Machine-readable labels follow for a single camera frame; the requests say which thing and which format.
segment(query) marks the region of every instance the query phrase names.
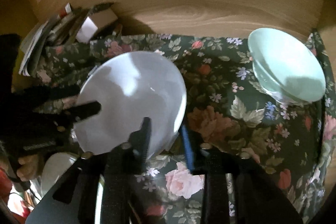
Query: dark green tablecloth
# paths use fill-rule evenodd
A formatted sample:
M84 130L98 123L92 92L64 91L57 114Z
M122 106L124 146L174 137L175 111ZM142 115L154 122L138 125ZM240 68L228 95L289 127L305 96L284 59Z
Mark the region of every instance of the dark green tablecloth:
M333 74L319 34L314 31L306 45L322 65L327 90L321 101L304 107L281 105L263 92L253 74L247 40L239 38L108 36L88 44L47 47L38 74L48 85L82 85L95 65L124 52L155 51L167 57L185 80L189 127L222 151L250 153L307 222L324 195L336 112ZM42 110L59 111L73 102L49 102ZM150 160L146 173L134 177L147 214L170 224L199 223L203 182L186 169L180 139L169 152ZM233 189L228 185L234 223Z

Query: blue flower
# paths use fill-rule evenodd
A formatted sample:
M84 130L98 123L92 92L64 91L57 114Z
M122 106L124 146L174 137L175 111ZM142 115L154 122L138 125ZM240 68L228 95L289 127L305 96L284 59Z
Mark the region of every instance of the blue flower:
M275 116L273 115L273 111L266 112L266 118L270 120L275 120Z
M271 102L267 102L266 103L266 108L270 111L274 111L275 110L275 105L273 105Z

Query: mint green bowl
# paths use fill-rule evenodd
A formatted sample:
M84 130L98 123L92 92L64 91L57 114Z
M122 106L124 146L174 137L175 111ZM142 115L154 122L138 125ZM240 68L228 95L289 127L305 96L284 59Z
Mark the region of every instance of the mint green bowl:
M326 80L318 60L295 37L260 28L250 33L248 47L260 85L277 101L306 104L325 94Z

